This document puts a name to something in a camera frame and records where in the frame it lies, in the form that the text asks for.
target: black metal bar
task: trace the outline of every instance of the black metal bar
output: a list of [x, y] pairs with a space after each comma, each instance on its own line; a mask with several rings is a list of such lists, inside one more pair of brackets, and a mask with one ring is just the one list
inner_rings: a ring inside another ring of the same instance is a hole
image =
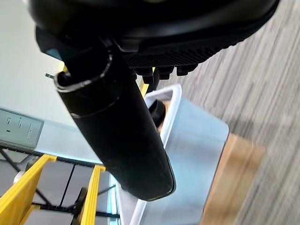
[[71, 178], [72, 178], [72, 175], [73, 175], [75, 166], [76, 166], [76, 164], [73, 164], [72, 171], [71, 171], [71, 173], [70, 173], [69, 179], [67, 180], [67, 185], [66, 185], [66, 187], [65, 187], [64, 194], [62, 195], [62, 198], [61, 198], [60, 206], [62, 205], [62, 203], [63, 203], [63, 201], [64, 201], [64, 199], [65, 199], [65, 195], [66, 195], [67, 189], [68, 189], [68, 187], [69, 187], [69, 183], [70, 183], [70, 180], [71, 180]]
[[[0, 148], [9, 149], [10, 151], [16, 151], [16, 152], [33, 155], [33, 156], [39, 156], [39, 157], [44, 155], [44, 153], [41, 153], [38, 151], [33, 151], [33, 150], [11, 149], [11, 148], [7, 148], [6, 146], [1, 146], [1, 145], [0, 145]], [[85, 162], [85, 161], [76, 160], [76, 159], [69, 159], [69, 158], [64, 158], [64, 157], [57, 157], [56, 160], [60, 161], [60, 162], [64, 162], [64, 163], [71, 163], [71, 164], [82, 165], [82, 166], [87, 166], [87, 167], [95, 167], [95, 165], [103, 165], [101, 163], [90, 163], [90, 162]]]
[[66, 207], [61, 207], [58, 205], [46, 205], [46, 204], [40, 204], [37, 202], [33, 202], [32, 204], [40, 206], [41, 210], [49, 210], [49, 211], [65, 212], [65, 213], [73, 212], [73, 209], [67, 209]]
[[[11, 158], [3, 151], [2, 148], [0, 148], [0, 153], [3, 155], [3, 157], [8, 161], [8, 163], [17, 171], [20, 172], [21, 169], [11, 160]], [[36, 189], [36, 193], [45, 201], [47, 205], [52, 205], [49, 200], [40, 192], [38, 189]]]
[[109, 191], [110, 189], [112, 189], [112, 188], [114, 188], [114, 187], [116, 187], [115, 184], [112, 185], [112, 186], [110, 186], [110, 187], [108, 187], [108, 188], [106, 188], [106, 189], [104, 189], [104, 190], [99, 191], [99, 192], [98, 192], [98, 195], [101, 195], [101, 194], [105, 193], [106, 191]]
[[[45, 204], [40, 204], [40, 203], [37, 203], [37, 202], [33, 202], [32, 204], [40, 206], [41, 210], [50, 210], [50, 211], [65, 212], [65, 213], [72, 213], [73, 212], [73, 209], [68, 209], [66, 207], [61, 207], [61, 206], [57, 206], [57, 205], [45, 205]], [[120, 218], [120, 215], [109, 213], [109, 212], [96, 211], [96, 217]]]
[[109, 217], [109, 218], [120, 218], [120, 214], [113, 214], [108, 212], [96, 212], [96, 217]]

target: gray carpet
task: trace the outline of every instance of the gray carpet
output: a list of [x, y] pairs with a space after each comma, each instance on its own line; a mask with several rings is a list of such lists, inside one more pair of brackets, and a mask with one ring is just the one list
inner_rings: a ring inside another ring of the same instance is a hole
[[171, 83], [267, 148], [236, 224], [300, 224], [300, 1], [282, 0], [255, 35], [160, 87]]

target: white wall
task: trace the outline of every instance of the white wall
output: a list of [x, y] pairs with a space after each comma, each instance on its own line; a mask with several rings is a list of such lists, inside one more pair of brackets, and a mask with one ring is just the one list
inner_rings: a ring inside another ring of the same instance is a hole
[[53, 87], [59, 60], [39, 51], [21, 0], [0, 1], [0, 107], [75, 126]]

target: wall outlet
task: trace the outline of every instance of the wall outlet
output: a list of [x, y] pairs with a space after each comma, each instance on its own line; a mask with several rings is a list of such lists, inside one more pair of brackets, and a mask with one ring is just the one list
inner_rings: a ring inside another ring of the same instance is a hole
[[42, 120], [0, 109], [0, 140], [35, 148], [43, 123]]

